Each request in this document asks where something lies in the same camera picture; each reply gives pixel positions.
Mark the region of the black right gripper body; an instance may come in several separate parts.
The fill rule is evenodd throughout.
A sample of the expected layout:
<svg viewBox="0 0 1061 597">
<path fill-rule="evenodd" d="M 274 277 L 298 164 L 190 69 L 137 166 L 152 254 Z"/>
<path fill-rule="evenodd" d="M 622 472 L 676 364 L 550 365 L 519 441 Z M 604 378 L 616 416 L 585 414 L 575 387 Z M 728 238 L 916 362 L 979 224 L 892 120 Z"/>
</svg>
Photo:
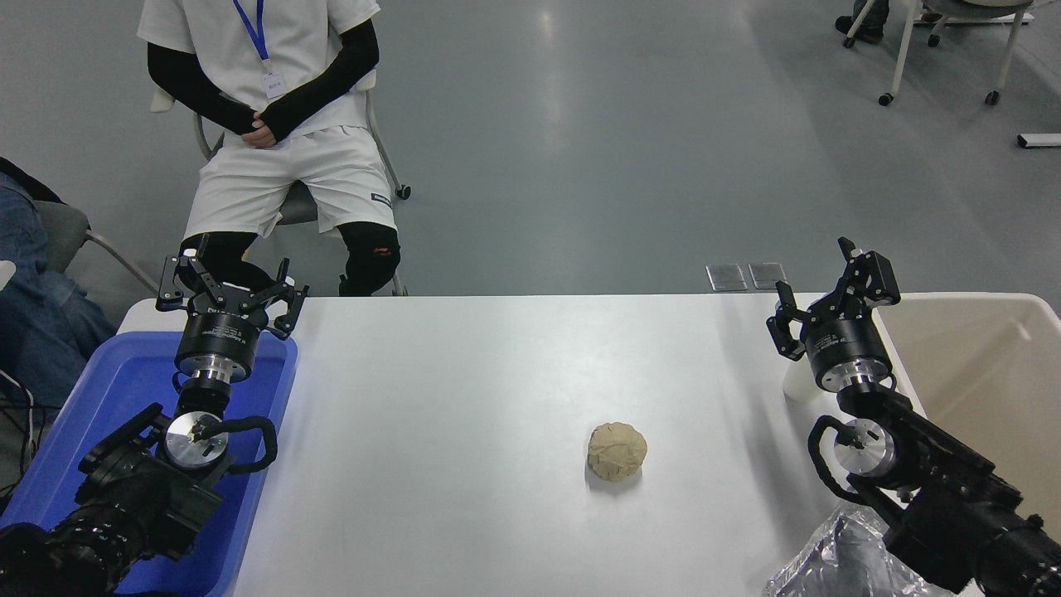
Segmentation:
<svg viewBox="0 0 1061 597">
<path fill-rule="evenodd" d="M 868 377 L 892 373 L 892 362 L 871 310 L 853 316 L 830 310 L 813 313 L 806 324 L 806 353 L 814 377 L 838 377 L 843 366 L 852 366 Z"/>
</svg>

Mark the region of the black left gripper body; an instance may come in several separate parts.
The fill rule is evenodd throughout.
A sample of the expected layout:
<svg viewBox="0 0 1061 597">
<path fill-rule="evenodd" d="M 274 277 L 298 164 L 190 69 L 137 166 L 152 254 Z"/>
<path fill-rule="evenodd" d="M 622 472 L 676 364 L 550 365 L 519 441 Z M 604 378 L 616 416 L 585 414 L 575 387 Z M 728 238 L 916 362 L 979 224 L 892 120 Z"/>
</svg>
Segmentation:
<svg viewBox="0 0 1061 597">
<path fill-rule="evenodd" d="M 250 301 L 249 289 L 222 289 L 222 298 L 221 306 L 206 292 L 191 298 L 177 359 L 209 354 L 229 359 L 254 359 L 262 330 L 268 326 L 265 311 L 257 308 L 244 313 L 241 310 L 242 303 Z"/>
</svg>

